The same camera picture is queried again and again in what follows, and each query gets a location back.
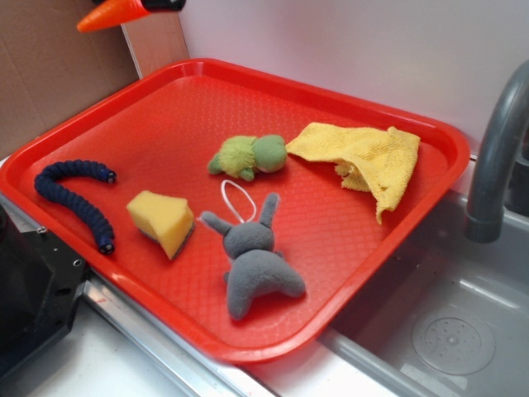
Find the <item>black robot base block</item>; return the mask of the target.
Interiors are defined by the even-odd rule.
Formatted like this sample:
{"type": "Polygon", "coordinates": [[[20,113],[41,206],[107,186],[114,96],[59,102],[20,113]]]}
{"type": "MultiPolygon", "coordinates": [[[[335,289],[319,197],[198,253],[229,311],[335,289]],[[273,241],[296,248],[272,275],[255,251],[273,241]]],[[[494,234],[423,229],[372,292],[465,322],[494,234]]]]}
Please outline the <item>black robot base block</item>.
{"type": "Polygon", "coordinates": [[[1,380],[71,331],[87,272],[53,232],[22,232],[1,209],[1,380]]]}

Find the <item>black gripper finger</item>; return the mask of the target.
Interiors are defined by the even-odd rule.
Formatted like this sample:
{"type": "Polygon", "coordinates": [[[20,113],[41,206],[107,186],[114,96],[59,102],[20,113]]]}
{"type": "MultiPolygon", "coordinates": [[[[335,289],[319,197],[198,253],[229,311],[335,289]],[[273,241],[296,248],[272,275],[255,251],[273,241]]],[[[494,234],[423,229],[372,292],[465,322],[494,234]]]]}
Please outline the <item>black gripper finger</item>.
{"type": "Polygon", "coordinates": [[[180,12],[185,0],[141,0],[141,4],[148,12],[180,12]]]}

